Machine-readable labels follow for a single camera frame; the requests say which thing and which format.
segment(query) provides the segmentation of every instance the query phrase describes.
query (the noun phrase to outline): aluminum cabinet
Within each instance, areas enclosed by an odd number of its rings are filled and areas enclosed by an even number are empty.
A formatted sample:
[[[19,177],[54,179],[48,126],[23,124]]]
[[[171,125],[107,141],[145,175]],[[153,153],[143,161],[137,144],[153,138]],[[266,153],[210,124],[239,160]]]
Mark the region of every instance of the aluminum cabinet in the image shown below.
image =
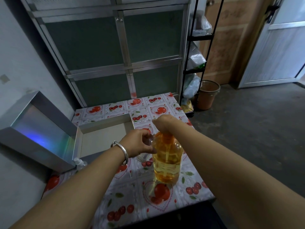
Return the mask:
[[[181,92],[189,0],[21,0],[82,107]]]

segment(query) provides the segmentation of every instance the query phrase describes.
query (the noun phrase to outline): bracelet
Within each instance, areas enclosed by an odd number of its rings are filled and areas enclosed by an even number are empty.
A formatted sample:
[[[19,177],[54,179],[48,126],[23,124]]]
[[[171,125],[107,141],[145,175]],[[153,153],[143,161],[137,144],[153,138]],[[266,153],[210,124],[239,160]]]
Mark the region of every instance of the bracelet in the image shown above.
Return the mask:
[[[112,148],[115,145],[118,145],[122,149],[124,156],[125,156],[125,161],[123,162],[123,165],[127,165],[128,164],[128,154],[127,154],[126,149],[120,143],[118,143],[116,141],[112,142],[110,148]]]

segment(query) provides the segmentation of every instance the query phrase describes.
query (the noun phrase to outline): cooking oil bottle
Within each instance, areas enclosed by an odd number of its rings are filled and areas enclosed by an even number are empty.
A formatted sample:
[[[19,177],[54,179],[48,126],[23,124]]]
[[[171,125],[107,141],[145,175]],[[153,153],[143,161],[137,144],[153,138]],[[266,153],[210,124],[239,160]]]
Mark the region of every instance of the cooking oil bottle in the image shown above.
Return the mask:
[[[157,150],[152,157],[156,178],[164,183],[175,184],[180,173],[182,146],[173,135],[160,132],[154,136],[152,146]]]

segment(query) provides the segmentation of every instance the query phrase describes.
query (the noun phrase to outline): tablecloth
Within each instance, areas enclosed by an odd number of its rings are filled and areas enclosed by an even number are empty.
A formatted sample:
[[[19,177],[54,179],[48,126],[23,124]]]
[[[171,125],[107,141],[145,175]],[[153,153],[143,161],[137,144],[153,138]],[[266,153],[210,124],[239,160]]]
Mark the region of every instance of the tablecloth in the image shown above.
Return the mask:
[[[72,123],[78,126],[125,113],[130,113],[135,128],[147,129],[151,134],[158,132],[152,119],[163,114],[171,114],[193,127],[171,93],[77,109]],[[151,157],[146,162],[131,158],[127,169],[118,169],[88,228],[116,228],[214,198],[185,152],[175,185],[155,179]],[[52,176],[43,197],[75,173],[72,170]],[[162,202],[155,195],[163,195]]]

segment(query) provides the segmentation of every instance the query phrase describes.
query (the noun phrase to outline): forearm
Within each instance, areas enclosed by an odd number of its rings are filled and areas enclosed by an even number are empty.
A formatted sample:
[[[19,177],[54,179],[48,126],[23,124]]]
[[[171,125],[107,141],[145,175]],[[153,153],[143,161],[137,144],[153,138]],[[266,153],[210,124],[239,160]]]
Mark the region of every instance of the forearm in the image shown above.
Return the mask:
[[[304,225],[304,198],[182,121],[169,122],[168,130],[241,228],[287,228],[292,219]]]
[[[124,159],[118,146],[105,151],[43,198],[11,228],[86,228]]]

